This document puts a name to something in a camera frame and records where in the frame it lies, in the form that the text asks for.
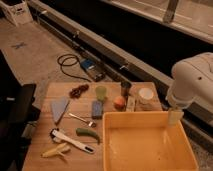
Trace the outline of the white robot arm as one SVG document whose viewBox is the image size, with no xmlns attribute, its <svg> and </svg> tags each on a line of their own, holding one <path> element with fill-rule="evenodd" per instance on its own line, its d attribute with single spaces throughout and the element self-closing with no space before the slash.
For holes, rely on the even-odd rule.
<svg viewBox="0 0 213 171">
<path fill-rule="evenodd" d="M 205 52 L 175 63 L 167 90 L 168 124 L 176 125 L 196 96 L 213 103 L 213 53 Z"/>
</svg>

